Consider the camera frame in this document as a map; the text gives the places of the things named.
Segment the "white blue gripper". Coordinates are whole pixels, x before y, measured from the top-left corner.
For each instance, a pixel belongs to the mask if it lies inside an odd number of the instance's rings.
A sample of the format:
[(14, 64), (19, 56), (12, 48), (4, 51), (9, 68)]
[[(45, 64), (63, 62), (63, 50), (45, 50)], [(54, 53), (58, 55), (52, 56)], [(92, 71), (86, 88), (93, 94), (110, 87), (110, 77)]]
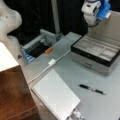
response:
[(110, 15), (109, 0), (85, 0), (81, 8), (85, 22), (95, 25)]

